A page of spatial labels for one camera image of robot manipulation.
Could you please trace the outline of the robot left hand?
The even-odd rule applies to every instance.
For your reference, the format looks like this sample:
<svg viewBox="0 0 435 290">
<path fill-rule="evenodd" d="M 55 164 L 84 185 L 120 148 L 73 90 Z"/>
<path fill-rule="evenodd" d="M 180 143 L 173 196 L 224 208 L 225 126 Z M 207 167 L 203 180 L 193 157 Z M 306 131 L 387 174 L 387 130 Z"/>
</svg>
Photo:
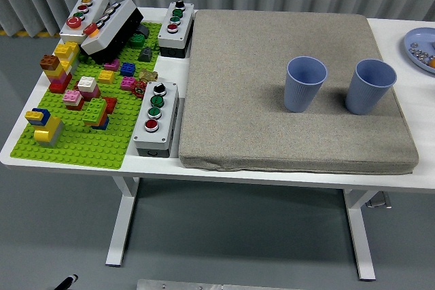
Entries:
<svg viewBox="0 0 435 290">
<path fill-rule="evenodd" d="M 64 280 L 62 280 L 55 288 L 54 290 L 68 290 L 70 286 L 75 283 L 78 280 L 78 275 L 71 274 L 68 277 L 66 277 Z"/>
</svg>

